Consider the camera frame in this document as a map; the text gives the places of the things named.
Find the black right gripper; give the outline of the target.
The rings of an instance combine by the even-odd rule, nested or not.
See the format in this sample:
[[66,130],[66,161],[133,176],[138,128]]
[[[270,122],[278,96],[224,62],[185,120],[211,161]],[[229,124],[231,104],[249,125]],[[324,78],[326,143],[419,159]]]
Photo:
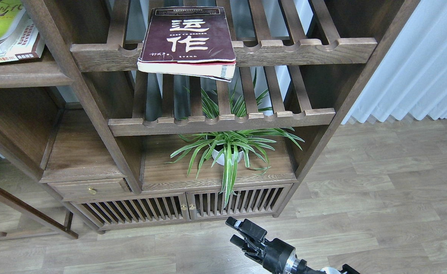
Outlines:
[[299,260],[295,248],[278,238],[265,239],[267,231],[248,219],[228,217],[226,225],[237,230],[243,238],[233,235],[230,242],[241,248],[244,255],[258,262],[272,274],[297,274]]

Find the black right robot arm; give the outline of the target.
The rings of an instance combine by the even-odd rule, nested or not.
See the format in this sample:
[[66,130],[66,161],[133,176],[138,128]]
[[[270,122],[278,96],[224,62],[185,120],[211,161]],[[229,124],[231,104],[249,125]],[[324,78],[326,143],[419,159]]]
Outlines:
[[295,247],[274,238],[265,238],[267,231],[251,220],[236,220],[228,217],[226,225],[237,230],[243,237],[233,235],[231,243],[241,248],[246,257],[259,263],[273,274],[357,274],[358,272],[347,264],[338,270],[324,267],[315,270],[307,266],[306,260],[300,260],[295,254]]

